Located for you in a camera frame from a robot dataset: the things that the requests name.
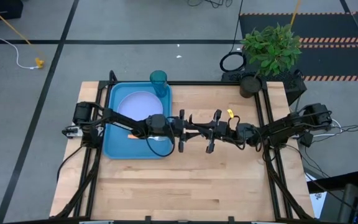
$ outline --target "wooden table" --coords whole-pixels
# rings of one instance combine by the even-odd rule
[[[98,82],[83,82],[78,101],[94,101],[97,86]],[[238,86],[175,85],[172,92],[174,115],[185,109],[186,118],[193,114],[193,121],[202,123],[211,121],[214,112],[220,109],[225,121],[229,117],[226,110],[230,108],[242,123],[259,124],[255,100],[241,97]],[[282,83],[268,83],[268,92],[274,119],[286,116],[290,111]],[[263,101],[262,107],[268,123]],[[240,151],[225,142],[215,144],[215,151],[207,154],[208,142],[197,137],[185,144],[184,153],[176,149],[171,156],[158,160],[111,160],[103,156],[91,218],[144,220],[151,215],[152,220],[227,221],[228,216],[234,216],[236,221],[273,221],[262,153],[249,146]],[[288,144],[297,147],[295,140],[289,140]],[[79,145],[79,138],[69,139],[65,157]],[[314,216],[299,153],[289,147],[281,152],[289,191]],[[77,190],[84,154],[82,150],[64,165],[51,215],[56,215]],[[277,192],[285,217],[278,188]],[[84,204],[81,214],[85,214]]]

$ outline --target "black plant pot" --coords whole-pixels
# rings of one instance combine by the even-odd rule
[[[240,95],[244,98],[251,98],[262,89],[262,81],[259,77],[246,75],[240,81]]]
[[[247,75],[255,75],[255,72],[235,71],[226,72],[222,74],[222,82],[240,82],[241,78]],[[298,99],[306,90],[305,83],[301,78],[302,73],[299,70],[295,70],[294,73],[286,72],[281,74],[284,79],[277,80],[277,77],[263,76],[262,80],[265,82],[283,82],[285,88],[285,94],[287,96],[288,105],[291,105],[296,99]]]

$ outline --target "white cable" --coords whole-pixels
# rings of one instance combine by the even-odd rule
[[[336,134],[317,134],[317,135],[315,135],[315,136],[313,136],[313,137],[334,136],[334,135],[337,135],[337,134],[342,133],[342,132],[343,132],[342,126],[339,124],[339,122],[337,122],[335,119],[332,119],[332,120],[338,125],[339,129],[341,130],[339,133],[336,133]]]
[[[337,135],[337,134],[342,133],[342,132],[343,132],[343,129],[342,129],[341,124],[339,124],[339,122],[337,122],[335,119],[332,119],[332,120],[338,125],[339,129],[341,130],[339,133],[336,133],[336,134],[317,134],[317,135],[315,135],[315,136],[313,136],[313,137],[334,136],[334,135]],[[299,138],[299,135],[298,135],[298,134],[297,134],[297,135],[294,135],[294,136],[292,136],[291,138],[293,138],[293,139],[298,139],[298,138]]]
[[[2,38],[0,38],[0,40],[3,41],[3,42],[5,42],[5,43],[7,43],[7,44],[9,44],[10,46],[12,46],[12,47],[15,48],[15,50],[16,50],[16,64],[17,64],[20,68],[25,68],[25,69],[35,69],[35,68],[39,68],[38,66],[35,66],[35,67],[25,67],[25,66],[20,65],[20,64],[19,64],[19,50],[17,49],[17,47],[16,47],[15,45],[9,43],[8,41],[2,39]]]

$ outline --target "black metal frame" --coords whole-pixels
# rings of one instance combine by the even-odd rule
[[[99,81],[99,85],[98,85],[98,92],[96,94],[96,102],[100,103],[101,101],[101,96],[103,94],[103,90],[107,87],[107,93],[106,93],[106,98],[105,98],[105,103],[104,106],[108,106],[108,102],[109,102],[109,98],[110,98],[110,92],[112,87],[115,84],[121,83],[120,81],[117,81],[116,76],[114,75],[114,72],[110,71],[110,80],[109,81]],[[238,83],[233,83],[233,82],[204,82],[204,81],[195,81],[195,82],[189,82],[189,81],[171,81],[168,82],[169,85],[216,85],[216,86],[221,86],[221,85],[230,85],[230,86],[238,86]],[[269,98],[269,93],[267,91],[267,85],[266,83],[264,83],[264,86],[262,88],[262,92],[264,94],[264,100],[265,100],[265,104],[266,104],[266,110],[267,110],[267,116],[268,116],[268,121],[272,122],[273,121],[273,113],[272,113],[272,108],[270,105],[270,98]],[[258,115],[258,120],[259,120],[259,125],[263,126],[264,125],[264,116],[263,116],[263,112],[262,112],[262,106],[260,103],[260,96],[259,94],[255,95],[255,104],[256,104],[256,108],[257,108],[257,115]],[[94,162],[97,163],[97,166],[99,167],[99,161],[100,161],[100,155],[101,155],[101,147],[99,149],[95,149],[96,150],[96,156],[95,156],[95,160]],[[91,157],[91,151],[92,149],[87,148],[86,149],[86,153],[85,153],[85,158],[84,158],[84,164],[83,164],[83,168],[81,171],[81,179],[80,179],[80,184],[82,184],[85,181],[85,177],[87,176],[88,173],[88,168],[90,165],[90,157]],[[282,183],[286,186],[286,182],[285,182],[285,175],[284,175],[284,170],[283,170],[283,164],[282,164],[282,158],[280,155],[280,151],[276,151],[275,152],[276,155],[276,163],[277,163],[277,170],[279,173],[279,176],[281,178]],[[267,161],[270,161],[270,154],[266,153],[265,154],[265,159]],[[83,222],[83,221],[90,221],[91,220],[91,214],[92,214],[92,207],[93,207],[93,200],[94,200],[94,195],[95,195],[95,190],[96,190],[96,181],[97,181],[97,173],[98,173],[98,169],[96,170],[96,175],[94,175],[91,183],[90,183],[90,188],[89,188],[89,196],[88,196],[88,201],[86,202],[86,213],[84,217],[80,216],[80,208],[81,208],[81,204],[82,204],[82,200],[83,200],[83,196],[81,195],[81,199],[76,203],[75,208],[74,208],[74,213],[73,213],[73,217],[71,218],[51,218],[49,220],[34,220],[34,221],[28,221],[28,222],[17,222],[16,224],[38,224],[38,223],[78,223],[78,222]],[[292,216],[292,211],[291,211],[291,206],[290,204],[287,202],[287,200],[284,198],[284,204],[285,204],[285,213],[287,215],[286,218],[282,218],[281,214],[280,214],[280,205],[278,203],[278,198],[277,198],[277,191],[276,191],[276,185],[274,180],[271,178],[271,176],[268,176],[268,182],[269,182],[269,187],[270,187],[270,194],[272,197],[272,208],[274,211],[274,216],[275,216],[275,221],[276,222],[282,222],[282,223],[315,223],[314,220],[299,220],[299,219],[293,219]],[[135,223],[144,223],[144,224],[152,224],[152,223],[160,223],[160,224],[174,224],[174,223],[184,223],[182,221],[152,221],[150,216],[146,216],[144,221],[134,221],[134,220],[114,220],[114,223],[118,223],[118,224],[135,224]],[[185,222],[187,224],[207,224],[207,223],[214,223],[214,224],[246,224],[246,223],[251,223],[251,222],[236,222],[234,220],[234,217],[228,217],[228,221],[227,222],[193,222],[193,221],[188,221]]]
[[[118,83],[120,83],[120,81],[118,81],[117,78],[115,78],[114,73],[110,72],[110,81],[100,81],[99,82],[98,92],[97,92],[97,95],[96,95],[96,102],[100,103],[102,90],[107,86],[108,87],[108,92],[106,94],[106,99],[105,99],[105,106],[107,106],[108,102],[110,100],[109,93],[111,91],[111,88],[115,84],[118,84]],[[195,81],[195,82],[170,81],[170,82],[168,82],[168,84],[169,85],[234,85],[234,86],[239,85],[238,83],[233,83],[233,82],[206,82],[206,81],[200,81],[200,82],[197,82],[197,81]],[[263,87],[262,91],[263,91],[263,94],[264,94],[264,100],[265,100],[265,104],[266,104],[267,117],[268,117],[268,121],[270,123],[270,122],[273,122],[273,113],[272,113],[272,107],[270,105],[270,98],[269,98],[269,93],[267,91],[266,83],[264,83],[264,87]],[[259,125],[263,126],[264,125],[264,117],[263,117],[263,112],[262,112],[262,106],[260,104],[260,97],[259,97],[258,94],[255,95],[255,103],[256,103],[256,108],[257,108]],[[86,177],[86,174],[88,172],[89,162],[90,162],[90,154],[91,154],[90,150],[88,152],[88,149],[87,149],[86,153],[87,154],[85,155],[83,170],[81,171],[80,184],[83,183],[83,179]],[[271,160],[270,154],[266,154],[266,155],[267,155],[266,160]],[[287,186],[287,183],[285,181],[284,168],[283,168],[283,163],[282,163],[282,158],[281,158],[281,155],[280,155],[280,151],[277,151],[275,156],[276,156],[278,173],[279,173],[279,175],[281,177],[281,180],[282,180],[283,184],[285,186]],[[92,214],[91,208],[92,208],[93,198],[94,198],[95,189],[96,189],[96,187],[95,187],[96,180],[97,180],[97,175],[95,175],[95,177],[94,177],[94,179],[93,179],[93,181],[91,183],[91,188],[89,190],[88,203],[86,205],[86,214],[85,214],[86,217],[90,217],[91,214]],[[279,203],[278,203],[275,182],[270,176],[268,177],[268,181],[269,181],[269,187],[270,187],[270,194],[272,196],[272,205],[273,205],[273,210],[274,210],[274,216],[275,216],[275,219],[277,220],[277,219],[281,218],[281,214],[280,214],[280,206],[279,206]],[[293,218],[291,206],[287,202],[286,198],[284,198],[284,204],[285,204],[285,213],[287,215],[287,218]],[[75,213],[74,215],[76,215],[76,216],[79,215],[80,206],[81,206],[81,202],[79,201],[77,203],[77,205],[76,205],[76,210],[75,210],[75,211],[78,211],[78,213]]]
[[[337,175],[334,177],[328,178],[321,178],[314,181],[308,181],[308,188],[309,193],[321,193],[325,192],[326,190],[333,191],[333,190],[342,190],[345,189],[346,184],[352,184],[358,187],[358,171],[350,172],[348,174]]]

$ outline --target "black cable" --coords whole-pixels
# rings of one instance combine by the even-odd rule
[[[253,130],[254,130],[256,133],[258,133],[258,135],[259,135],[259,148],[258,148],[258,145],[256,145],[256,146],[255,146],[255,150],[256,150],[257,152],[260,152],[260,150],[262,150],[262,146],[264,145],[264,144],[263,144],[264,139],[262,138],[262,135],[260,134],[260,132],[258,131],[258,129],[257,129],[255,126],[253,126]]]
[[[307,149],[308,149],[308,148],[305,146],[305,154],[306,154],[306,156],[308,157],[309,160],[311,160],[311,161],[316,165],[316,167],[314,167],[314,166],[311,166],[311,167],[313,167],[313,168],[315,168],[316,170],[320,171],[320,173],[321,173],[324,177],[331,178],[328,174],[326,174],[326,173],[322,170],[322,168],[317,164],[317,162],[309,156]]]
[[[169,125],[169,128],[171,129],[171,134],[172,134],[172,138],[173,138],[173,143],[172,143],[172,150],[171,150],[168,154],[166,154],[166,155],[161,155],[161,154],[159,154],[158,152],[154,151],[154,149],[152,148],[152,146],[151,146],[150,143],[149,143],[149,139],[148,139],[148,137],[147,137],[147,135],[146,135],[146,131],[142,128],[143,134],[144,134],[144,136],[146,136],[147,146],[149,147],[149,149],[150,149],[155,155],[157,155],[157,156],[159,156],[159,157],[167,157],[167,156],[169,156],[170,154],[172,154],[173,151],[175,150],[175,135],[174,135],[173,129],[172,129],[172,127],[171,127],[170,125]]]
[[[303,74],[302,74],[301,71],[298,72],[298,76],[299,76],[300,81],[302,81],[302,76],[303,76]],[[302,96],[302,95],[300,95],[300,96],[298,97],[297,101],[296,101],[295,112],[298,112],[298,105],[299,105],[299,101],[301,100],[301,96]]]
[[[349,129],[342,130],[342,132],[340,132],[340,133],[336,133],[336,134],[334,134],[334,135],[332,135],[332,136],[328,136],[328,137],[326,137],[326,138],[324,138],[324,139],[321,139],[321,140],[315,140],[315,141],[313,141],[313,142],[311,142],[311,143],[313,144],[313,143],[315,143],[315,142],[321,142],[321,141],[327,140],[327,139],[329,139],[329,138],[331,138],[331,137],[337,136],[337,135],[342,134],[342,133],[346,133],[346,132],[356,132],[356,131],[358,131],[358,129],[357,129],[357,130],[349,130]]]
[[[80,146],[78,149],[76,149],[73,153],[71,153],[65,160],[63,160],[63,162],[60,164],[59,169],[57,170],[57,176],[56,176],[56,182],[59,181],[59,175],[60,175],[60,170],[62,169],[63,165],[67,162],[67,160],[69,160],[71,157],[73,157],[78,151],[80,151],[80,149],[84,147],[84,146]]]
[[[237,124],[238,125],[240,123],[240,120],[241,118],[238,116],[238,115],[235,115],[233,116],[233,118],[237,118]],[[233,118],[229,118],[229,120],[227,121],[227,127],[230,128],[230,121],[233,119]],[[246,142],[244,141],[241,145],[240,144],[237,144],[233,138],[228,138],[228,140],[230,140],[230,142],[232,142],[238,149],[240,150],[244,150],[246,148]]]
[[[315,185],[317,185],[317,187],[321,188],[323,191],[329,193],[330,195],[332,195],[334,198],[336,198],[337,200],[339,200],[340,202],[342,202],[343,204],[345,204],[346,206],[348,206],[351,210],[353,210],[353,212],[358,213],[358,210],[353,207],[352,205],[348,204],[347,202],[343,201],[342,199],[340,199],[338,196],[334,195],[331,191],[325,189],[323,186],[319,185],[315,180],[313,180],[309,174],[307,174],[305,172],[305,175],[310,179],[310,181],[312,181]]]
[[[311,161],[313,161],[314,164],[316,164],[317,167],[311,165],[311,164],[309,163],[309,161],[307,161],[306,158],[302,155],[302,153],[301,153],[301,151],[300,151],[299,149],[297,149],[297,148],[295,148],[295,147],[293,147],[293,146],[290,146],[290,145],[288,145],[288,144],[285,144],[285,146],[290,147],[290,148],[292,148],[292,149],[298,151],[298,153],[299,153],[301,159],[304,159],[305,162],[306,162],[310,167],[315,168],[316,170],[320,171],[320,172],[321,172],[323,175],[325,175],[326,177],[331,178],[328,174],[326,174],[326,173],[320,168],[320,166],[317,164],[316,161],[314,161],[309,155],[307,155],[306,148],[305,148],[305,152],[306,152],[307,157],[308,157]]]
[[[203,2],[209,2],[209,3],[211,3],[211,5],[212,5],[212,7],[213,7],[214,9],[217,9],[217,8],[219,8],[220,6],[223,6],[223,2],[224,2],[224,0],[218,0],[218,2],[212,1],[212,0],[200,0],[200,1],[199,1],[198,3],[196,3],[196,4],[190,4],[190,1],[191,1],[191,0],[187,0],[187,5],[189,5],[189,6],[191,6],[191,7],[199,6],[199,5],[200,5],[201,3],[203,3]],[[226,6],[226,7],[230,7],[232,3],[233,3],[233,0],[226,0],[225,6]]]
[[[190,4],[191,0],[187,0],[187,5],[191,6],[191,7],[195,7],[195,6],[199,6],[201,3],[203,3],[204,0],[200,0],[198,3],[196,4]]]
[[[273,156],[273,158],[270,159],[270,162],[273,162],[273,161],[276,159],[277,152],[278,152],[280,149],[275,147],[275,148],[273,148],[273,150],[274,150],[274,156]],[[262,154],[262,159],[263,159],[265,162],[267,162],[266,157],[265,157],[265,153],[270,153],[270,151],[264,152],[264,153]]]
[[[223,56],[223,58],[221,59],[220,63],[219,63],[219,66],[221,68],[222,71],[224,72],[234,72],[234,71],[239,71],[241,69],[243,69],[246,65],[247,65],[247,57],[245,54],[243,54],[242,52],[233,52],[233,48],[234,48],[234,44],[236,43],[236,37],[237,37],[237,31],[238,31],[238,28],[239,28],[239,23],[240,23],[240,13],[241,13],[241,9],[242,9],[242,3],[243,3],[244,0],[241,0],[241,4],[240,4],[240,10],[239,10],[239,13],[238,13],[238,19],[237,19],[237,25],[236,25],[236,31],[234,32],[234,38],[233,38],[233,43],[231,45],[231,49],[229,51],[229,53],[227,53],[225,56]],[[228,69],[225,69],[223,67],[223,62],[230,56],[232,55],[239,55],[242,57],[242,65],[240,65],[238,68],[235,68],[235,69],[232,69],[232,70],[228,70]]]

